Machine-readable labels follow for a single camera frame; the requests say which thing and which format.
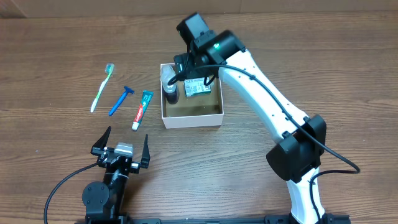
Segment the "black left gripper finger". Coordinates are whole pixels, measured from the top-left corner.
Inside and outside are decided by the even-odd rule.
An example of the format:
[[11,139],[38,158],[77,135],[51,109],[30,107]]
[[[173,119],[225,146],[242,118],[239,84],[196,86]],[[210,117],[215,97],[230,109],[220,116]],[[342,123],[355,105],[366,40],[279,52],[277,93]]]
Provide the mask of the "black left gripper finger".
[[150,152],[149,152],[149,146],[148,146],[148,137],[149,135],[146,134],[145,140],[144,140],[144,146],[143,146],[143,151],[142,151],[142,157],[141,157],[141,168],[147,169],[149,167],[150,163]]
[[111,127],[108,126],[104,134],[94,143],[93,149],[104,149],[107,145],[109,135],[111,133]]

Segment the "Dettol soap bar pack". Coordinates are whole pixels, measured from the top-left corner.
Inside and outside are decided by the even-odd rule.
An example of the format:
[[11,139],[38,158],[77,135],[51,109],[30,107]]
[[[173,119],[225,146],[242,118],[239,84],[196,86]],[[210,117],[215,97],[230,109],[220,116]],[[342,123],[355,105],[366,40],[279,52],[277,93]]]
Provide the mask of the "Dettol soap bar pack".
[[186,97],[211,93],[211,86],[205,85],[204,78],[185,80],[184,89]]

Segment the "dark blue pump bottle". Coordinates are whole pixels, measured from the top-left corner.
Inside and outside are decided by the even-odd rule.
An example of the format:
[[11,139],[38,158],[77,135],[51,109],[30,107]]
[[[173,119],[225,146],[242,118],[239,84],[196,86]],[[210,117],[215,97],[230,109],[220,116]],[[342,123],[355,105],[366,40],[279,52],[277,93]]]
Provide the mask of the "dark blue pump bottle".
[[171,105],[176,104],[179,98],[178,85],[176,83],[169,85],[169,81],[171,81],[174,76],[176,76],[176,73],[173,66],[164,65],[161,68],[160,81],[162,83],[164,95]]

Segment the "Colgate toothpaste tube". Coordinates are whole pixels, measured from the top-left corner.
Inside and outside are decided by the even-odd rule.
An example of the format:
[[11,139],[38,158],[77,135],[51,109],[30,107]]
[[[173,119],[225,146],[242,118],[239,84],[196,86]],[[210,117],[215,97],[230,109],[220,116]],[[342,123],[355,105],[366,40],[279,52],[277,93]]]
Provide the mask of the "Colgate toothpaste tube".
[[132,127],[131,128],[132,128],[133,131],[137,131],[138,130],[138,128],[139,128],[139,126],[140,126],[140,124],[142,122],[144,113],[146,112],[147,106],[150,103],[153,95],[154,95],[154,93],[152,91],[149,91],[149,90],[144,90],[143,91],[141,102],[140,102],[140,105],[139,105],[139,109],[138,109],[137,114],[136,114],[136,116],[134,118],[134,121],[132,123]]

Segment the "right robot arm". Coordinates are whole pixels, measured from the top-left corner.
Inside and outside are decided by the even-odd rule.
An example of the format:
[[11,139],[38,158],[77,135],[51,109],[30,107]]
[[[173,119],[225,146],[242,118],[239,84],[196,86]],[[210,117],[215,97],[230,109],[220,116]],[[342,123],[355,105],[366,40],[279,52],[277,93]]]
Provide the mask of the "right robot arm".
[[275,142],[266,159],[287,183],[292,221],[321,223],[325,210],[314,177],[324,153],[323,118],[310,118],[294,106],[262,73],[250,51],[230,30],[216,34],[198,13],[185,18],[176,30],[188,52],[175,56],[181,70],[172,82],[204,78],[209,85],[218,78],[237,91]]

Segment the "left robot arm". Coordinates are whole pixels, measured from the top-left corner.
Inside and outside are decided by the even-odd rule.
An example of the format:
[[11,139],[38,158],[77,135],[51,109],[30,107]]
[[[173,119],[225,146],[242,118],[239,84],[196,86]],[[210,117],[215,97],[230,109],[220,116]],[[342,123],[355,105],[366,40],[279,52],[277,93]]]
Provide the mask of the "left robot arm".
[[107,146],[110,133],[108,127],[91,148],[97,166],[104,168],[105,173],[102,181],[92,182],[83,190],[85,223],[131,223],[131,217],[121,211],[129,174],[139,173],[150,163],[148,138],[144,140],[141,161],[136,162],[132,144],[120,142],[116,147]]

